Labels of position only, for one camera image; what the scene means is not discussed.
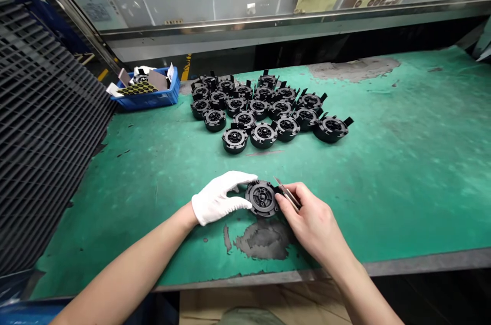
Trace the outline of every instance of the gloved hand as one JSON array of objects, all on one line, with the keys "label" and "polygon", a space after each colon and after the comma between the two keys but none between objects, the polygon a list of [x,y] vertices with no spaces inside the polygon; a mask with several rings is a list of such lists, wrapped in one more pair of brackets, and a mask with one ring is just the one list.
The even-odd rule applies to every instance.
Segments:
[{"label": "gloved hand", "polygon": [[216,177],[198,194],[191,199],[194,214],[199,223],[205,226],[217,221],[239,208],[252,208],[252,204],[242,197],[227,197],[227,192],[237,187],[237,184],[250,183],[257,175],[241,171],[228,171]]}]

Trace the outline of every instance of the worn table surface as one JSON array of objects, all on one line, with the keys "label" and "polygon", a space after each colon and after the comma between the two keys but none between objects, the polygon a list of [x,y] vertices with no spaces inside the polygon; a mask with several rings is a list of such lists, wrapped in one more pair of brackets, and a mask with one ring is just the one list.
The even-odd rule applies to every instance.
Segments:
[{"label": "worn table surface", "polygon": [[[259,74],[236,78],[255,81]],[[194,120],[189,94],[181,93],[168,108],[115,115],[107,146],[94,157],[74,206],[37,263],[45,275],[31,298],[77,294],[213,177],[234,169],[269,181],[277,176],[305,182],[332,207],[367,266],[491,247],[488,65],[450,48],[270,74],[297,88],[326,92],[325,110],[355,120],[349,135],[328,145],[312,133],[300,134],[267,152],[249,143],[231,156],[220,134]],[[250,212],[237,211],[194,229],[158,285],[238,277],[247,284],[252,274],[281,281],[316,268],[282,216],[258,222]]]}]

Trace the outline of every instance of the metal frame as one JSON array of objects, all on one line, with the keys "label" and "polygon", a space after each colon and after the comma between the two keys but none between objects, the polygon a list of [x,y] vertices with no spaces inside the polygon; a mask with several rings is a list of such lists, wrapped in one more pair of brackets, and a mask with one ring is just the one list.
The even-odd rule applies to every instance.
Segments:
[{"label": "metal frame", "polygon": [[[491,267],[491,248],[393,259],[375,263],[364,263],[363,266],[372,277],[438,271],[483,269]],[[268,274],[252,274],[229,279],[204,281],[202,283],[158,286],[154,290],[157,292],[170,292],[186,289],[284,284],[298,281],[320,280],[327,277],[330,277],[329,274],[325,270],[319,268]]]},{"label": "metal frame", "polygon": [[446,0],[390,7],[385,6],[377,8],[332,10],[313,14],[277,15],[259,18],[216,20],[173,26],[127,28],[121,30],[103,31],[101,32],[101,36],[107,40],[121,40],[142,37],[243,31],[260,28],[280,28],[305,24],[334,23],[355,19],[371,19],[440,12],[455,12],[455,16],[459,18],[459,14],[457,12],[466,9],[471,9],[474,15],[490,14],[491,0]]},{"label": "metal frame", "polygon": [[464,0],[101,32],[123,62],[255,46],[491,14],[491,0]]},{"label": "metal frame", "polygon": [[115,72],[119,73],[121,68],[114,60],[114,55],[105,47],[105,43],[100,37],[98,31],[92,25],[90,20],[85,16],[83,11],[78,7],[74,0],[56,0],[60,7],[65,11],[73,23],[80,29],[82,34],[94,50],[102,57],[107,65]]}]

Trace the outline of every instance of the blue plastic crate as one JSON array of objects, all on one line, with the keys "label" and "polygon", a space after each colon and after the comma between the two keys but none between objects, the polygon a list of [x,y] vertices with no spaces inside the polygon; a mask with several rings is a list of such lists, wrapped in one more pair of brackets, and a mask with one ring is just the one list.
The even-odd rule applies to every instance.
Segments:
[{"label": "blue plastic crate", "polygon": [[[167,75],[169,68],[155,69],[160,74]],[[133,78],[133,73],[128,73],[130,78]],[[121,81],[117,85],[119,88],[123,88],[124,85]],[[130,95],[124,97],[111,96],[111,100],[117,101],[122,107],[128,111],[150,109],[152,107],[169,106],[177,103],[179,99],[179,88],[181,88],[181,81],[177,75],[177,68],[174,67],[174,75],[172,76],[172,82],[170,89],[165,91],[157,91],[146,94]]]}]

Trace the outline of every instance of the black circular component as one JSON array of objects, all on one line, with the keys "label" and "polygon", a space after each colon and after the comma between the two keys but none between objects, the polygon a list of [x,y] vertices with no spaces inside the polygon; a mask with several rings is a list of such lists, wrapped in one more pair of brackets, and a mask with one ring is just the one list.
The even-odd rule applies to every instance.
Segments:
[{"label": "black circular component", "polygon": [[270,182],[255,180],[247,186],[245,199],[252,204],[251,212],[254,215],[270,218],[279,211],[275,198],[279,192],[279,188],[273,187]]},{"label": "black circular component", "polygon": [[247,145],[248,135],[243,129],[226,129],[221,137],[224,149],[230,154],[241,153]]},{"label": "black circular component", "polygon": [[255,100],[263,100],[263,101],[271,101],[273,96],[275,95],[275,91],[270,89],[269,87],[258,87],[256,88],[256,93],[254,94]]},{"label": "black circular component", "polygon": [[201,83],[205,85],[206,88],[213,92],[216,90],[216,86],[218,85],[218,78],[213,76],[205,76],[201,78]]},{"label": "black circular component", "polygon": [[227,119],[223,110],[208,110],[203,113],[205,127],[210,132],[221,131],[227,125]]},{"label": "black circular component", "polygon": [[297,98],[297,91],[290,86],[282,87],[276,89],[276,96],[281,96],[283,100],[293,103]]},{"label": "black circular component", "polygon": [[293,117],[300,125],[301,131],[310,131],[319,122],[319,116],[313,109],[301,107],[295,110]]},{"label": "black circular component", "polygon": [[210,102],[206,99],[198,99],[191,104],[191,110],[197,120],[203,120],[203,113],[211,109]]},{"label": "black circular component", "polygon": [[267,117],[270,105],[263,100],[251,100],[249,102],[249,109],[256,112],[256,120],[260,121]]},{"label": "black circular component", "polygon": [[273,103],[270,107],[271,120],[277,120],[282,117],[288,117],[292,114],[292,104],[285,100],[279,100]]},{"label": "black circular component", "polygon": [[218,82],[217,89],[219,91],[225,92],[226,94],[231,94],[232,92],[234,92],[235,84],[233,81],[230,80],[222,80]]},{"label": "black circular component", "polygon": [[235,97],[244,98],[246,100],[252,99],[252,88],[248,85],[242,84],[235,88]]},{"label": "black circular component", "polygon": [[234,123],[237,123],[240,129],[251,134],[252,128],[256,126],[256,114],[251,110],[243,110],[234,115]]},{"label": "black circular component", "polygon": [[269,124],[261,122],[251,132],[251,142],[256,148],[270,148],[278,138],[278,133]]},{"label": "black circular component", "polygon": [[[349,120],[349,124],[351,124],[352,123],[351,118],[348,118],[345,121],[348,122],[348,120]],[[341,138],[343,138],[345,135],[348,134],[349,124],[346,124],[342,120],[337,119],[336,116],[333,117],[325,116],[319,121],[317,126],[314,128],[314,134],[321,141],[327,143],[336,143]]]},{"label": "black circular component", "polygon": [[276,78],[275,76],[270,76],[270,75],[260,76],[259,79],[257,80],[257,86],[258,87],[266,86],[274,89],[276,87],[277,82],[278,82],[278,78]]},{"label": "black circular component", "polygon": [[215,91],[210,95],[210,105],[213,109],[225,110],[229,95],[222,91]]},{"label": "black circular component", "polygon": [[300,126],[297,121],[292,117],[282,117],[276,121],[278,132],[278,139],[283,142],[291,141],[300,131]]},{"label": "black circular component", "polygon": [[195,86],[193,88],[192,95],[193,95],[193,100],[199,100],[201,98],[207,99],[208,97],[210,97],[210,90],[203,85]]},{"label": "black circular component", "polygon": [[297,101],[297,107],[307,107],[314,110],[318,109],[322,107],[323,101],[325,100],[327,95],[324,94],[322,97],[323,98],[317,96],[315,92],[311,94],[303,94]]},{"label": "black circular component", "polygon": [[233,98],[227,100],[227,115],[229,117],[234,117],[235,114],[245,110],[247,106],[247,101],[243,98]]}]

